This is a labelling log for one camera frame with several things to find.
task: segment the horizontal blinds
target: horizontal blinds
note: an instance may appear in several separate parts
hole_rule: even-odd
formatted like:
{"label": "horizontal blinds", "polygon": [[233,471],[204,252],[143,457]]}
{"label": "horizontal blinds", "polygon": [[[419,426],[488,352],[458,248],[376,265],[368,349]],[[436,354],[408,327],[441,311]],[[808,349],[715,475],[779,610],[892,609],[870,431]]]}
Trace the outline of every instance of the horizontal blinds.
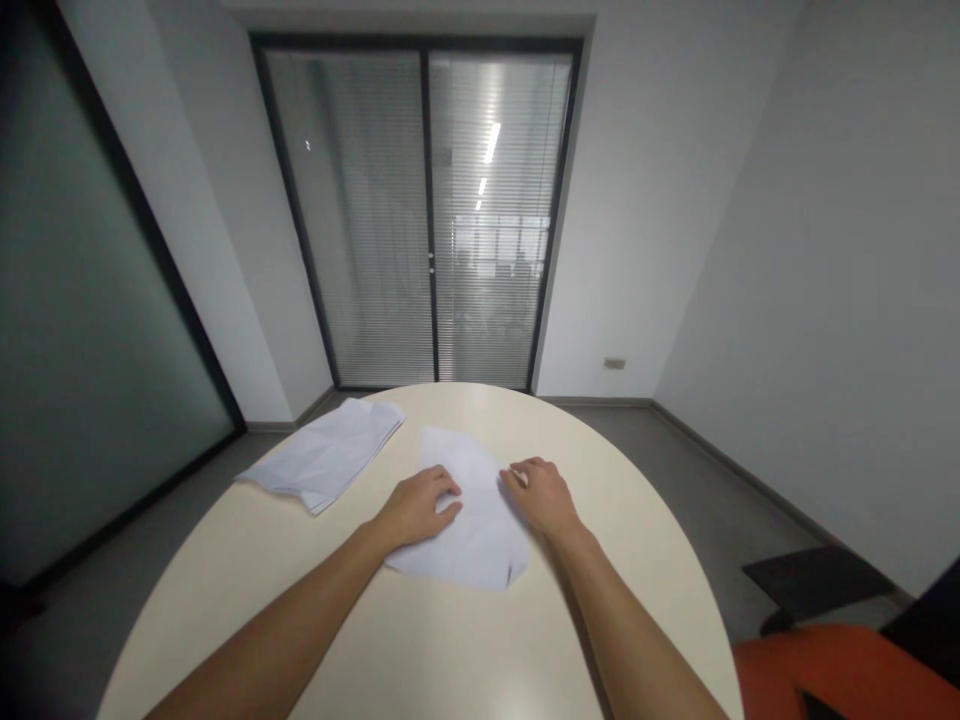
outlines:
{"label": "horizontal blinds", "polygon": [[341,387],[432,381],[419,54],[267,61]]}
{"label": "horizontal blinds", "polygon": [[571,60],[430,54],[441,380],[527,388]]}

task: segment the paper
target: paper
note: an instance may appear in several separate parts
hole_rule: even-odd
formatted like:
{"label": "paper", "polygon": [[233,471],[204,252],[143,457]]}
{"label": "paper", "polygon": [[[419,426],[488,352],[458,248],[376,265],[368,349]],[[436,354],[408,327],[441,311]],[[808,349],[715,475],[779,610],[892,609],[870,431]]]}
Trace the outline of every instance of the paper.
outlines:
{"label": "paper", "polygon": [[446,495],[463,509],[437,537],[391,553],[389,567],[409,575],[453,580],[502,592],[530,564],[530,541],[500,488],[500,466],[470,435],[424,428],[419,469],[443,465],[463,491]]}
{"label": "paper", "polygon": [[350,487],[406,419],[393,403],[348,398],[237,479],[299,497],[319,515]]}

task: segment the forearm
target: forearm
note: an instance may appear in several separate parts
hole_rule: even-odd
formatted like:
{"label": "forearm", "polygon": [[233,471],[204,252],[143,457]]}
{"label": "forearm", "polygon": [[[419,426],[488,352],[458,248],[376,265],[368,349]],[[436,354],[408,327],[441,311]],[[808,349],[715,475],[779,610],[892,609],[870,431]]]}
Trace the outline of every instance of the forearm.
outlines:
{"label": "forearm", "polygon": [[371,523],[361,525],[204,661],[148,719],[287,717],[390,549]]}
{"label": "forearm", "polygon": [[617,718],[725,718],[720,706],[577,522],[550,538]]}

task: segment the door frame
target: door frame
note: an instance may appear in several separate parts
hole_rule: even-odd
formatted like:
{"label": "door frame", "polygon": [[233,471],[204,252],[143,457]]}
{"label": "door frame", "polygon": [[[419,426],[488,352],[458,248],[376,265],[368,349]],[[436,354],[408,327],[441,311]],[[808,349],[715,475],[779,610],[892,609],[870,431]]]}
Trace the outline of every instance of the door frame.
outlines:
{"label": "door frame", "polygon": [[337,390],[378,392],[388,387],[372,386],[344,386],[340,380],[336,358],[333,354],[333,344],[330,327],[327,323],[323,308],[323,299],[320,295],[320,283],[317,279],[313,252],[310,249],[309,235],[304,221],[303,209],[297,195],[296,182],[293,177],[293,166],[287,151],[287,144],[283,133],[280,112],[277,106],[276,94],[273,89],[273,80],[267,65],[266,53],[270,50],[305,50],[305,51],[357,51],[369,52],[376,50],[406,50],[418,52],[420,55],[420,101],[423,114],[423,154],[424,177],[427,195],[427,246],[428,265],[430,274],[430,305],[433,332],[433,380],[440,381],[439,342],[437,334],[437,286],[435,260],[435,229],[433,209],[433,162],[432,136],[430,127],[430,73],[429,56],[434,51],[459,51],[475,53],[510,53],[510,54],[568,54],[571,56],[570,83],[567,93],[567,105],[564,108],[563,130],[560,136],[560,148],[557,154],[557,167],[554,173],[553,194],[550,199],[550,228],[547,232],[547,247],[543,260],[543,273],[540,277],[540,286],[537,291],[537,311],[533,327],[533,338],[530,347],[530,359],[527,368],[527,384],[523,392],[532,394],[533,376],[536,368],[537,354],[540,350],[541,324],[543,321],[543,307],[546,303],[548,276],[550,273],[553,247],[557,229],[557,217],[560,211],[560,198],[563,192],[564,169],[567,164],[570,147],[570,130],[573,125],[573,113],[577,99],[577,85],[580,78],[580,63],[583,56],[584,38],[582,37],[503,37],[503,36],[473,36],[473,35],[376,35],[376,34],[335,34],[335,33],[284,33],[259,32],[249,33],[250,47],[253,51],[257,76],[260,79],[260,90],[270,122],[270,132],[280,161],[280,171],[283,175],[283,185],[293,214],[293,223],[303,254],[304,265],[307,271],[307,282],[310,286],[310,295],[313,298],[317,322],[320,325],[320,335],[323,338],[323,347],[330,365],[330,374]]}

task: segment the left hand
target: left hand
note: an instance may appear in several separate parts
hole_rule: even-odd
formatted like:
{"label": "left hand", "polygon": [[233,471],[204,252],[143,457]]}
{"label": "left hand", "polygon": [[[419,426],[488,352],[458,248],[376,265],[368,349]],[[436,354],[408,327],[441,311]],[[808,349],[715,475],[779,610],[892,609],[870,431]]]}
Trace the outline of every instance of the left hand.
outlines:
{"label": "left hand", "polygon": [[463,503],[451,503],[437,512],[444,493],[460,494],[459,486],[442,465],[421,470],[397,483],[371,524],[382,534],[390,551],[438,535],[460,512]]}

